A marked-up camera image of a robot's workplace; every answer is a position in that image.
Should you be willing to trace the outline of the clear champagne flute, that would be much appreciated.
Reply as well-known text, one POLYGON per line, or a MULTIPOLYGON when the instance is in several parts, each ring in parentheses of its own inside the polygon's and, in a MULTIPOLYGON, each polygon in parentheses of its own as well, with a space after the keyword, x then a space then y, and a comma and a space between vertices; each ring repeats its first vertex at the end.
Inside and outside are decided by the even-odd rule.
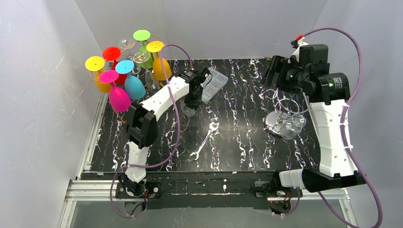
POLYGON ((158 92, 160 85, 154 77, 152 54, 146 50, 141 50, 134 55, 133 61, 137 67, 145 70, 145 82, 149 93, 158 92))

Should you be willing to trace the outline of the orange glass yellow base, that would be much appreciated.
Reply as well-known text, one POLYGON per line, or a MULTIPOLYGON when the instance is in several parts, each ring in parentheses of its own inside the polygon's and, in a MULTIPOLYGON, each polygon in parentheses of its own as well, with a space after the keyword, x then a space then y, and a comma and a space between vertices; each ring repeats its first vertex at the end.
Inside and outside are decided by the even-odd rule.
POLYGON ((167 60, 159 55, 163 47, 164 43, 161 41, 152 41, 146 46, 148 52, 156 54, 153 61, 153 70, 154 76, 158 81, 165 81, 166 78, 170 79, 172 76, 172 71, 167 60))

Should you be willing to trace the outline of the clear stemless glass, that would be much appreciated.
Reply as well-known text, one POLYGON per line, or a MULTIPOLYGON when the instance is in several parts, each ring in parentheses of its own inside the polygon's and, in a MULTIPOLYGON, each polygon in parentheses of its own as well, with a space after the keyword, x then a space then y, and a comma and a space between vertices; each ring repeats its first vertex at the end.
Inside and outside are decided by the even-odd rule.
POLYGON ((306 125, 307 120, 301 114, 294 114, 284 121, 280 128, 280 136, 290 140, 301 133, 302 128, 306 125))

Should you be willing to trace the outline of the blue wine glass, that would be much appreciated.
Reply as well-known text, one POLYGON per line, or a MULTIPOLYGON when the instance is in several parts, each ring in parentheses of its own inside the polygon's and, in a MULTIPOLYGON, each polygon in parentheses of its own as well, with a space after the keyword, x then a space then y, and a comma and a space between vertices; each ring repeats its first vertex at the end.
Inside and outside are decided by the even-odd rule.
POLYGON ((133 69, 134 63, 132 61, 123 60, 118 62, 115 71, 118 74, 127 74, 127 78, 124 83, 125 91, 128 93, 131 99, 136 100, 143 98, 146 94, 146 90, 139 78, 129 74, 133 69))

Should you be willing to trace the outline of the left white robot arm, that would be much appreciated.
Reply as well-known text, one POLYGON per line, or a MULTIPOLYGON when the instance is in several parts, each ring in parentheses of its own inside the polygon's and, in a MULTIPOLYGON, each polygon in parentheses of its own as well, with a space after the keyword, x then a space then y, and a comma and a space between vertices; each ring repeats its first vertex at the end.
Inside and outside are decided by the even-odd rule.
POLYGON ((118 176, 118 180, 121 188, 130 196, 139 198, 146 193, 145 163, 149 148, 158 136, 159 118, 181 98, 190 110, 198 109, 202 104, 202 84, 210 75, 206 66, 180 71, 153 96, 129 107, 125 127, 129 146, 128 167, 124 174, 118 176))

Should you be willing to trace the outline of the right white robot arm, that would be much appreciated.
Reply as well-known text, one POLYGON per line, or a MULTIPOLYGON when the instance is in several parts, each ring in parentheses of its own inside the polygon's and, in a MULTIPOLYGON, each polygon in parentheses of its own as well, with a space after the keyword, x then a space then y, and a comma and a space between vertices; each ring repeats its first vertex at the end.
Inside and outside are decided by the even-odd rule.
POLYGON ((261 82, 266 86, 274 84, 279 91, 306 96, 320 147, 319 166, 276 171, 271 181, 257 183, 253 190, 276 193, 298 188, 318 192, 366 184, 365 175, 348 154, 352 145, 344 112, 350 98, 347 76, 330 72, 327 45, 297 40, 291 45, 294 53, 290 57, 274 55, 261 82))

